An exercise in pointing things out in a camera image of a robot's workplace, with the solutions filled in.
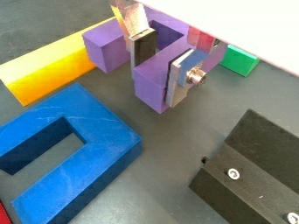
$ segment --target green block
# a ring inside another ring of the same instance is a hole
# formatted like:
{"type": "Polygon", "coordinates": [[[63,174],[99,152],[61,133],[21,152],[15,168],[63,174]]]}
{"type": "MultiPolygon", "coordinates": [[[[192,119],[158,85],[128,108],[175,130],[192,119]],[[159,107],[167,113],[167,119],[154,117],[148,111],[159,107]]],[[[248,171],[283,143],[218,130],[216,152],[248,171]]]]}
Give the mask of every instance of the green block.
{"type": "Polygon", "coordinates": [[[259,58],[256,56],[238,49],[234,45],[228,45],[227,53],[219,64],[235,73],[248,77],[248,74],[258,65],[258,62],[259,58]]]}

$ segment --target white surface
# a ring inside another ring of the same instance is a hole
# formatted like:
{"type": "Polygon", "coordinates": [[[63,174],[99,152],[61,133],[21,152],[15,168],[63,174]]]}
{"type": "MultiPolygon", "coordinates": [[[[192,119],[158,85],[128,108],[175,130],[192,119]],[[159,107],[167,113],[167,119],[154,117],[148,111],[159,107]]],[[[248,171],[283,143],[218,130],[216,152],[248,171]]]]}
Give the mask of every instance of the white surface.
{"type": "Polygon", "coordinates": [[[136,0],[299,76],[298,0],[136,0]]]}

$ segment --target purple cube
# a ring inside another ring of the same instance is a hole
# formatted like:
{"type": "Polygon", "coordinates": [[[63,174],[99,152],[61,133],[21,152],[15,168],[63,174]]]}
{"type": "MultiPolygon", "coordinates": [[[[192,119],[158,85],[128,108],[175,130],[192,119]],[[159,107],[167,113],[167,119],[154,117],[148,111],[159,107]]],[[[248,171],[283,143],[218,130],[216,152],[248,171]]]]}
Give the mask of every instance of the purple cube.
{"type": "Polygon", "coordinates": [[[116,19],[83,33],[83,39],[88,58],[106,73],[130,61],[124,33],[116,19]]]}

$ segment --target metal bracket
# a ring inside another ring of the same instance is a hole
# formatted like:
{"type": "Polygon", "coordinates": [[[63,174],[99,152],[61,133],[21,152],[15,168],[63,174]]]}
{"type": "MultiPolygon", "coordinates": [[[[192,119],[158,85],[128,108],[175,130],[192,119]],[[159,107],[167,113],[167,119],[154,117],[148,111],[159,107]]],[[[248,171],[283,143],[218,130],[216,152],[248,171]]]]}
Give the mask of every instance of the metal bracket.
{"type": "Polygon", "coordinates": [[[166,103],[171,108],[184,99],[192,85],[200,86],[204,83],[202,61],[206,57],[204,52],[190,49],[170,62],[166,103]]]}

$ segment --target red block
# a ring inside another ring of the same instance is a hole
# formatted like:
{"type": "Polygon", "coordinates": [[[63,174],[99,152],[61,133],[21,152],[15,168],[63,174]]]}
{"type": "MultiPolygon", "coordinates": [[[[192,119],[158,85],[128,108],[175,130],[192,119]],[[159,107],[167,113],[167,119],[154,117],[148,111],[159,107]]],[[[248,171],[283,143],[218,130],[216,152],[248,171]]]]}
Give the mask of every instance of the red block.
{"type": "Polygon", "coordinates": [[[1,202],[0,202],[0,223],[1,224],[12,224],[1,202]]]}
{"type": "Polygon", "coordinates": [[[214,48],[214,42],[215,38],[207,34],[203,31],[199,31],[194,27],[190,27],[188,31],[188,44],[192,46],[196,46],[196,49],[206,52],[211,53],[211,50],[214,48]]]}

